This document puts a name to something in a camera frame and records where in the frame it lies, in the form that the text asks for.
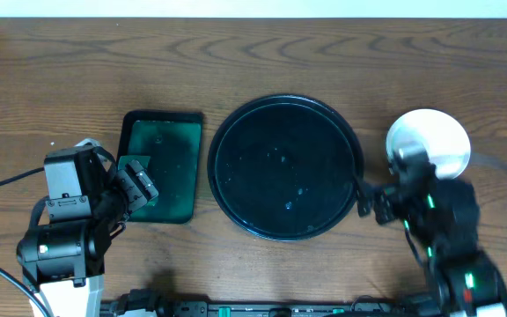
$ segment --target black plate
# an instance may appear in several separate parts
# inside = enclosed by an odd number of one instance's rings
[[[274,95],[223,122],[207,168],[214,197],[236,224],[267,239],[302,240],[348,214],[364,160],[352,128],[331,107]]]

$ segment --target wood grain surface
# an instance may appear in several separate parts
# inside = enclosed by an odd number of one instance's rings
[[[143,287],[241,301],[424,291],[399,223],[379,227],[351,212],[319,237],[280,243],[244,232],[217,206],[206,176],[211,138],[234,109],[278,92],[343,115],[369,181],[386,180],[389,126],[419,107],[453,115],[475,151],[507,161],[507,20],[0,19],[0,180],[88,136],[116,153],[130,110],[201,111],[193,220],[130,224],[106,255],[105,299]],[[481,244],[507,283],[507,176],[471,167],[464,177],[481,206]],[[16,245],[47,192],[43,174],[0,188],[0,265],[14,276]],[[0,278],[0,316],[31,313]]]

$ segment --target white wall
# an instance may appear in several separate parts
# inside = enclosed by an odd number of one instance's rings
[[[0,17],[507,18],[507,0],[0,0]]]

